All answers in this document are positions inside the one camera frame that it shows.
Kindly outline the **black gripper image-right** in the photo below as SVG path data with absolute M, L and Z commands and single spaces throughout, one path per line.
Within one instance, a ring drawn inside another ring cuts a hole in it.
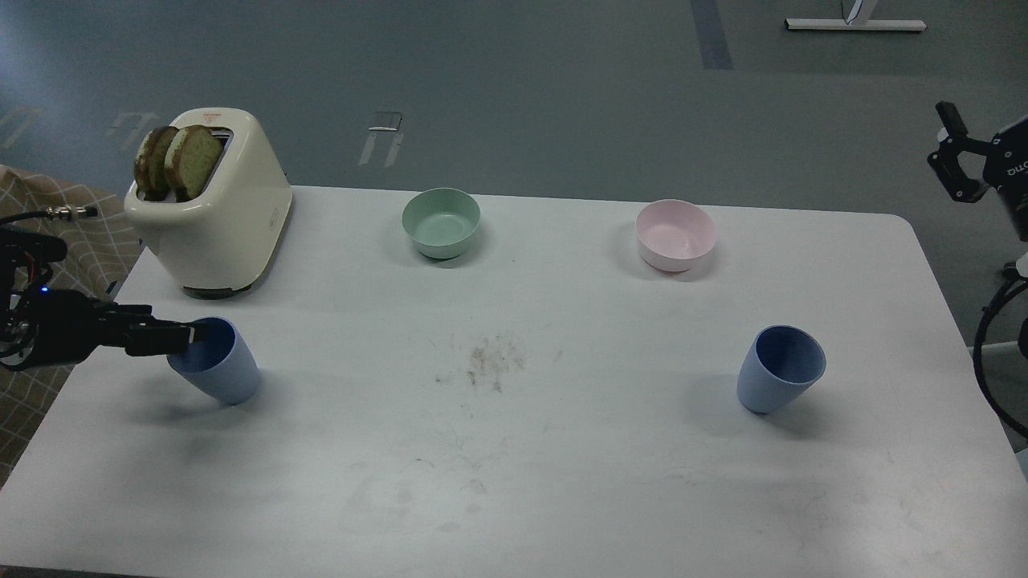
M 988 141 L 972 139 L 956 105 L 937 102 L 944 135 L 928 165 L 944 190 L 957 202 L 978 202 L 991 188 L 1009 216 L 1018 240 L 1027 242 L 1027 117 L 1000 129 Z M 986 158 L 981 178 L 969 178 L 959 157 L 972 153 Z

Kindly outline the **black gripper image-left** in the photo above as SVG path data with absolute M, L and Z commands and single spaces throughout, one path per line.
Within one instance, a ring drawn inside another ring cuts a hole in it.
M 181 355 L 208 340 L 210 323 L 151 320 L 150 306 L 122 306 L 73 290 L 27 294 L 2 317 L 2 367 L 77 364 L 101 345 L 131 357 Z

